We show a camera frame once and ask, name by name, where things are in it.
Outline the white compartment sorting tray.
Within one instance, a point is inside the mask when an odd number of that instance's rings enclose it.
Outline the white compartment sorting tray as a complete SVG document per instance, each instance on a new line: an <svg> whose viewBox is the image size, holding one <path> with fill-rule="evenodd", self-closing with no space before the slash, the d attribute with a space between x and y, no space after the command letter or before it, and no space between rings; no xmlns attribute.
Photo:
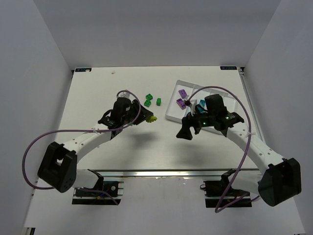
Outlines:
<svg viewBox="0 0 313 235"><path fill-rule="evenodd" d="M198 89L200 89L202 86L182 81L182 80L177 80L175 87L173 89L171 98L168 102L168 107L165 112L165 118L171 123L171 124L176 124L176 126L172 129L173 136L176 136L178 131L181 128L181 119L187 115L188 112L190 112L190 108L187 107L185 109L182 109L178 104L177 100L181 98L179 91L180 90L185 90L187 93L187 96L192 95L194 92L196 92ZM219 94L223 98L224 105L227 107L227 110L229 112L236 112L240 116L244 116L244 113L241 110L241 106L239 102L228 92L220 90L220 89L204 89L195 94L191 102L194 103L196 102L197 104L200 103L200 101L204 100L206 96L212 95L212 94Z"/></svg>

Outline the purple lego brick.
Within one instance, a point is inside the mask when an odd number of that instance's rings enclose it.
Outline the purple lego brick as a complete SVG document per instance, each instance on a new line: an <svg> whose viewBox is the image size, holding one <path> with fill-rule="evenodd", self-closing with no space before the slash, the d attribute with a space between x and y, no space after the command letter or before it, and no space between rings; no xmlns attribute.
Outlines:
<svg viewBox="0 0 313 235"><path fill-rule="evenodd" d="M180 97L181 97L182 99L185 99L185 98L188 97L188 94L187 94L187 92L185 91L185 89L178 90L178 92L179 92L179 95L180 95Z"/></svg>
<svg viewBox="0 0 313 235"><path fill-rule="evenodd" d="M186 108L185 102L182 98L177 99L176 103L182 110L184 110Z"/></svg>

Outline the yellow-green lego brick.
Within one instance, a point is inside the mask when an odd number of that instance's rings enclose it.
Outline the yellow-green lego brick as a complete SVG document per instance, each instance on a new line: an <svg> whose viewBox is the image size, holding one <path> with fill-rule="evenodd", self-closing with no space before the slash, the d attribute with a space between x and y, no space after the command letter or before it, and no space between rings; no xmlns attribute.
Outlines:
<svg viewBox="0 0 313 235"><path fill-rule="evenodd" d="M146 122L152 123L152 122L154 122L154 121L156 121L156 120L157 120L157 117L155 117L155 116L150 116L150 117L148 117L148 118L146 119Z"/></svg>

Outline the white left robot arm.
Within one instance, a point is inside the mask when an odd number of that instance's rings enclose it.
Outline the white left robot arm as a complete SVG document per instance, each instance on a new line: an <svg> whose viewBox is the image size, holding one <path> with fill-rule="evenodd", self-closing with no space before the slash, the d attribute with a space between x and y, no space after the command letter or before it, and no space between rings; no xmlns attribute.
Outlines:
<svg viewBox="0 0 313 235"><path fill-rule="evenodd" d="M38 170L38 177L63 193L70 188L85 188L101 192L104 178L91 169L78 169L79 161L100 145L111 141L123 127L152 122L153 112L136 99L117 98L113 108L106 111L97 124L82 135L65 143L51 143Z"/></svg>

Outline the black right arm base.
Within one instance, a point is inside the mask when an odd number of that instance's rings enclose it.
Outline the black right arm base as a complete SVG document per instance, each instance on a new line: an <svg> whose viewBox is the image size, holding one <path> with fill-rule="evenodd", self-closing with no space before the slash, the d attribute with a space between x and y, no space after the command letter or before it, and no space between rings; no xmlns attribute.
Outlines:
<svg viewBox="0 0 313 235"><path fill-rule="evenodd" d="M235 169L230 169L229 171L220 171L220 170L210 170L205 171L205 175L203 177L203 182L200 184L200 190L204 192L205 195L205 206L206 208L215 208L218 204L220 197L222 196L226 186L228 185L229 180L225 181L224 174L229 175L228 172L234 173ZM250 197L250 193L230 188L225 197L223 198L220 207L223 207L237 198L240 198L244 195L244 197L239 201L232 205L230 208L251 208L252 207L252 199Z"/></svg>

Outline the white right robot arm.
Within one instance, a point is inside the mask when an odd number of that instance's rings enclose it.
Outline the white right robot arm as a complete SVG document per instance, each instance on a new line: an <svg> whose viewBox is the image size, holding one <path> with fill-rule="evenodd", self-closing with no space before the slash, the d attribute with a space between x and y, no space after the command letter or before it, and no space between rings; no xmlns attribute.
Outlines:
<svg viewBox="0 0 313 235"><path fill-rule="evenodd" d="M191 140L194 129L198 134L203 127L213 127L244 151L259 169L258 174L248 174L232 169L221 176L223 192L241 190L252 192L269 206L276 206L301 193L300 163L295 158L286 159L252 135L249 126L237 113L229 112L219 94L205 97L206 111L195 111L182 118L178 139Z"/></svg>

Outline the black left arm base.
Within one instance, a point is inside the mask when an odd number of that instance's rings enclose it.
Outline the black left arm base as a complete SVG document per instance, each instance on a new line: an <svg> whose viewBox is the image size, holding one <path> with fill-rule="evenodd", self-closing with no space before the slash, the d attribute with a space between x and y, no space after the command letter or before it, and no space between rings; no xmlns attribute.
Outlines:
<svg viewBox="0 0 313 235"><path fill-rule="evenodd" d="M74 188L73 205L119 205L123 195L123 182L106 180L94 170L78 170Z"/></svg>

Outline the green lego brick top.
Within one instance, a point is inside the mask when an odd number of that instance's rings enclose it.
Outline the green lego brick top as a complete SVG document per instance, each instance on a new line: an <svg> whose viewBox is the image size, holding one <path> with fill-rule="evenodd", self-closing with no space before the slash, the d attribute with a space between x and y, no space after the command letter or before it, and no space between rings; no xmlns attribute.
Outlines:
<svg viewBox="0 0 313 235"><path fill-rule="evenodd" d="M146 99L147 99L147 100L152 100L152 99L153 99L153 96L152 96L151 94L147 94L147 95L146 95Z"/></svg>

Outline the blue decorated lego brick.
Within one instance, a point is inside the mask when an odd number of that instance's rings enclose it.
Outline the blue decorated lego brick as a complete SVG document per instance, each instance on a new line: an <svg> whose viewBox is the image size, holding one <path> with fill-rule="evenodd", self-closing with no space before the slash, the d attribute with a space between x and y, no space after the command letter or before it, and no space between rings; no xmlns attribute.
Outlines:
<svg viewBox="0 0 313 235"><path fill-rule="evenodd" d="M205 109L206 108L206 103L204 100L200 100L199 104Z"/></svg>

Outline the small green lego brick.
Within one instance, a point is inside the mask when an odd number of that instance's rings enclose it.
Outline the small green lego brick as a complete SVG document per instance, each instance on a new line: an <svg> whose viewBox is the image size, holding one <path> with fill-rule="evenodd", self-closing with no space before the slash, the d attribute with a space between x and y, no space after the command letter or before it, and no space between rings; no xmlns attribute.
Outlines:
<svg viewBox="0 0 313 235"><path fill-rule="evenodd" d="M161 105L161 98L157 98L157 100L156 100L156 105L157 105L157 106L160 106L160 105Z"/></svg>

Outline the teal square lego brick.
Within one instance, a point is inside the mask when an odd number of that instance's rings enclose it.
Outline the teal square lego brick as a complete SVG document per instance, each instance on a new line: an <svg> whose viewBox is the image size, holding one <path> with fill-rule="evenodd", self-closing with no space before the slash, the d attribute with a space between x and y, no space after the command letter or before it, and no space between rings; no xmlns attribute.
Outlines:
<svg viewBox="0 0 313 235"><path fill-rule="evenodd" d="M197 112L200 113L200 114L202 114L202 113L205 112L205 110L204 110L203 108L201 108L201 107L197 107L196 110L197 110Z"/></svg>

